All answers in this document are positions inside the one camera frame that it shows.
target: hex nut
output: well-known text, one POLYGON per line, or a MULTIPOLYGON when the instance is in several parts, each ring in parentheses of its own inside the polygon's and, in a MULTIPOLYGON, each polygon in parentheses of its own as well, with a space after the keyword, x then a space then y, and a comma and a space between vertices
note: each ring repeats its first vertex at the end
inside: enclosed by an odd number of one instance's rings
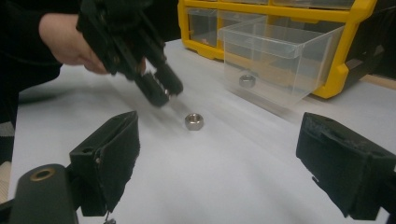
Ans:
POLYGON ((184 120, 190 131, 199 131, 204 126, 204 118, 200 114, 189 114, 184 120))
POLYGON ((256 78, 252 75, 242 75, 239 78, 239 86, 243 88, 253 88, 256 85, 256 78))

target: robotic hand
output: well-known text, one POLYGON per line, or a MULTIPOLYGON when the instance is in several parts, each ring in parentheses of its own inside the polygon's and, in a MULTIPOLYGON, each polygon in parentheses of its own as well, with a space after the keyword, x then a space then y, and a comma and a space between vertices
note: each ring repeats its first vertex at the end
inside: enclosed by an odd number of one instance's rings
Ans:
POLYGON ((83 0, 77 29, 105 65, 108 72, 120 72, 133 80, 147 99, 162 106, 169 97, 183 91, 177 75, 166 63, 164 42, 143 14, 152 0, 83 0), (157 69, 140 71, 142 59, 157 69))

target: clear plastic bin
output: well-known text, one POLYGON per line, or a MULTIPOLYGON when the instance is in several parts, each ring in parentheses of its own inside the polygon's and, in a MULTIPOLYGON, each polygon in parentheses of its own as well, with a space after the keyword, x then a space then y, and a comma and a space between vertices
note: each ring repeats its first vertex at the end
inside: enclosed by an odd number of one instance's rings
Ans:
POLYGON ((221 0, 221 2, 262 4, 262 5, 267 5, 268 4, 268 0, 221 0))
POLYGON ((355 0, 274 0, 276 6, 350 9, 355 0))
POLYGON ((254 19, 258 19, 259 17, 262 17, 262 15, 254 14, 254 13, 219 10, 218 17, 221 18, 222 20, 221 27, 227 27, 242 21, 252 21, 254 19))
POLYGON ((324 84, 343 28, 334 22, 286 18, 259 18, 221 28, 225 76, 267 101, 294 105, 324 84))
POLYGON ((218 36, 218 11, 196 7, 188 7, 186 10, 189 15, 190 39, 215 47, 218 36))

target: person's arm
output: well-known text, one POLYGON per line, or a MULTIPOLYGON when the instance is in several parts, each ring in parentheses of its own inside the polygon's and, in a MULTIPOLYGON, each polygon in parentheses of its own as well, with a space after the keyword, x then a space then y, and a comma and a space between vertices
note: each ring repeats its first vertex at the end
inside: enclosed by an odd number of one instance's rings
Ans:
POLYGON ((46 11, 27 10, 14 2, 0 2, 1 53, 21 63, 60 64, 43 43, 38 24, 46 11))
POLYGON ((94 73, 107 73, 77 31, 77 14, 51 13, 59 9, 47 5, 40 10, 33 6, 26 9, 12 1, 1 4, 0 22, 5 27, 0 37, 2 53, 21 63, 84 65, 94 73))
POLYGON ((48 13, 39 23, 39 34, 60 63, 83 64, 96 74, 107 74, 102 62, 92 51, 80 32, 77 31, 78 15, 48 13))

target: black sleeve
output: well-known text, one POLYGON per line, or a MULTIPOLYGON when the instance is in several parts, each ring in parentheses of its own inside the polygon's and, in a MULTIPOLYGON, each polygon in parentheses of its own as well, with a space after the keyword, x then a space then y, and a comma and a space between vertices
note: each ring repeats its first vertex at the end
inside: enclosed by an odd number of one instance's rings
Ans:
POLYGON ((178 0, 153 0, 153 4, 145 9, 146 16, 163 41, 180 39, 177 3, 178 0))
POLYGON ((50 49, 38 32, 42 16, 48 12, 78 13, 78 4, 68 7, 62 1, 0 0, 0 51, 22 63, 55 64, 50 49))

